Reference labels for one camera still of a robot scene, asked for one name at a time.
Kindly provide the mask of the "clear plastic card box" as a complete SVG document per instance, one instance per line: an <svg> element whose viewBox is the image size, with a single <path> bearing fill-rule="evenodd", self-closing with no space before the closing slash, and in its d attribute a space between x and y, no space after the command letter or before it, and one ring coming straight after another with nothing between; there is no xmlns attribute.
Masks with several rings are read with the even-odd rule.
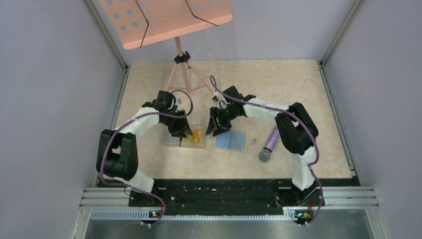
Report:
<svg viewBox="0 0 422 239"><path fill-rule="evenodd" d="M203 143L197 144L192 143L192 135L187 135L186 137L172 137L168 131L165 131L165 134L162 138L162 143L168 147L182 147L182 148L196 148L196 149L205 149L206 148L206 126L205 125L192 125L191 130L202 130L203 131Z"/></svg>

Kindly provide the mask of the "purple glitter microphone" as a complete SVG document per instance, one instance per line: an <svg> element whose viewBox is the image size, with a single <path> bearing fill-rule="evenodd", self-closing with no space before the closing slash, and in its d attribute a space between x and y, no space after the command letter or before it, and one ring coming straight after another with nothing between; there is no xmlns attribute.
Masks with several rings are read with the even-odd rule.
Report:
<svg viewBox="0 0 422 239"><path fill-rule="evenodd" d="M265 145L263 146L262 150L258 154L258 158L260 161L267 162L271 158L272 152L277 146L279 140L280 140L279 130L277 127L274 127Z"/></svg>

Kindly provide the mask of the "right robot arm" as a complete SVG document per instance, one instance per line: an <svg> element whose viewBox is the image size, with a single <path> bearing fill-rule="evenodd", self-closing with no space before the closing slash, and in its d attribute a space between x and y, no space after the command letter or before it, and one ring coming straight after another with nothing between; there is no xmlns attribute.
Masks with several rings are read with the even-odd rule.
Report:
<svg viewBox="0 0 422 239"><path fill-rule="evenodd" d="M312 199L309 189L316 176L312 165L319 161L319 148L316 144L318 129L301 103L290 106L274 104L257 98L243 96L235 86L222 92L226 101L224 109L210 108L210 121L207 135L217 136L231 130L231 121L237 117L257 118L277 127L283 146L291 154L293 177L292 199L298 205L305 205Z"/></svg>

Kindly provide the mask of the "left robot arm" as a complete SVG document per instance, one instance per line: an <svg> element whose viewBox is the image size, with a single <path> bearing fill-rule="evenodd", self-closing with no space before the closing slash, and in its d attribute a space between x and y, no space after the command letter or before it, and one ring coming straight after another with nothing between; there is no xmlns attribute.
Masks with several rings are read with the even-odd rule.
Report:
<svg viewBox="0 0 422 239"><path fill-rule="evenodd" d="M141 192L140 198L148 206L157 204L160 193L153 188L154 179L138 168L137 142L157 124L165 125L173 137L192 135L189 114L181 109L172 92L159 91L156 99L144 103L124 124L103 130L96 162L100 180L108 186Z"/></svg>

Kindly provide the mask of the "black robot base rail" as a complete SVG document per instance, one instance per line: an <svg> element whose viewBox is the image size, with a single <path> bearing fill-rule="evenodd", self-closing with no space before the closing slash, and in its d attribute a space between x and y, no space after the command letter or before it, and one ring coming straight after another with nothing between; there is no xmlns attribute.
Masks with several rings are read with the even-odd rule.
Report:
<svg viewBox="0 0 422 239"><path fill-rule="evenodd" d="M128 205L158 207L166 216L264 216L316 210L325 201L317 183L301 191L290 179L157 179L151 196L131 192Z"/></svg>

